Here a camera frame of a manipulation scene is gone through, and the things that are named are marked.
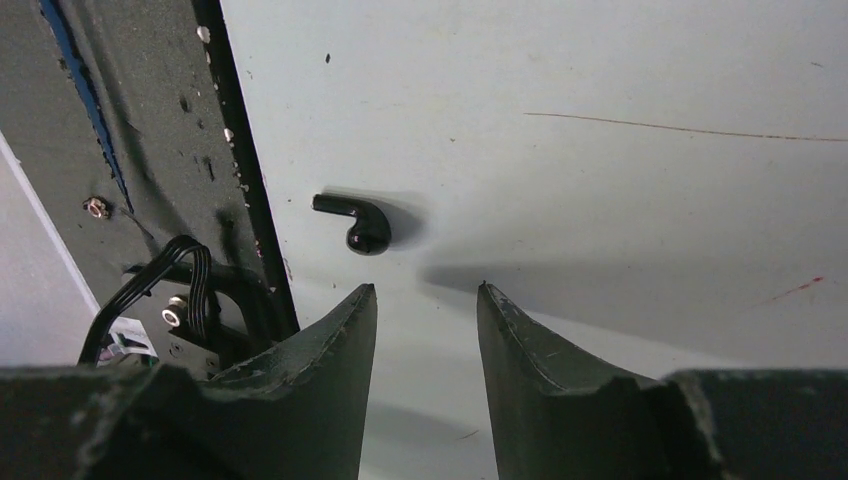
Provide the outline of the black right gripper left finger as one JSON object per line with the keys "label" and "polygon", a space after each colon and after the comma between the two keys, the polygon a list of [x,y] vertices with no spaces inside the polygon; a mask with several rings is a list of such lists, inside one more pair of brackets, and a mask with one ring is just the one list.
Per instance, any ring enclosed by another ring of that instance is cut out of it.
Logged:
{"label": "black right gripper left finger", "polygon": [[208,381],[183,368],[1,372],[5,479],[354,479],[378,326],[363,284]]}

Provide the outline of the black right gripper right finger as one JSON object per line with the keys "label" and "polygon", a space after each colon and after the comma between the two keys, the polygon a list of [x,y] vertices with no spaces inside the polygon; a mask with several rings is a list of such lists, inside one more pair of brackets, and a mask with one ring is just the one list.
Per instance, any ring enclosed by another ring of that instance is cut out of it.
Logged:
{"label": "black right gripper right finger", "polygon": [[477,329],[503,479],[843,479],[847,374],[686,369],[653,380],[532,319],[498,288]]}

